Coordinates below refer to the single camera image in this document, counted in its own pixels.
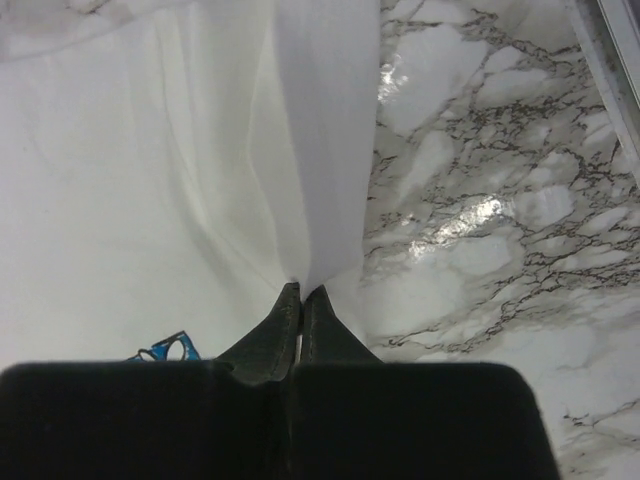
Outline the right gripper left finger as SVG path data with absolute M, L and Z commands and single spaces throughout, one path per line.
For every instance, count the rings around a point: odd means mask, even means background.
M 300 286 L 287 283 L 269 314 L 214 363 L 247 385 L 280 382 L 293 364 L 299 327 Z

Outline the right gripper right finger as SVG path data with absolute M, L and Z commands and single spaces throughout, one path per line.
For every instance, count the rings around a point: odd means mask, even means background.
M 310 364 L 382 364 L 337 317 L 324 286 L 302 305 L 302 362 Z

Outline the white t-shirt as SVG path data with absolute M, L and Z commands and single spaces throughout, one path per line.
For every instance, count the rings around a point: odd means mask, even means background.
M 376 1 L 5 1 L 1 363 L 213 357 L 358 295 Z

